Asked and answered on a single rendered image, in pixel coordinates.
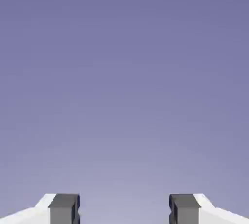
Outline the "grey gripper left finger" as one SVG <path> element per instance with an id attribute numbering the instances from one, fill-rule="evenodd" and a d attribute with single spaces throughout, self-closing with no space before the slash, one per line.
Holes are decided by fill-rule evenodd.
<path id="1" fill-rule="evenodd" d="M 80 224 L 80 195 L 46 193 L 30 208 L 0 218 L 0 224 Z"/>

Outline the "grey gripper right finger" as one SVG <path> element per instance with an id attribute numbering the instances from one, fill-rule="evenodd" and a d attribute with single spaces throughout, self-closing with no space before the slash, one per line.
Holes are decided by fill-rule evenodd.
<path id="1" fill-rule="evenodd" d="M 169 224 L 249 224 L 249 218 L 215 207 L 203 193 L 170 194 Z"/>

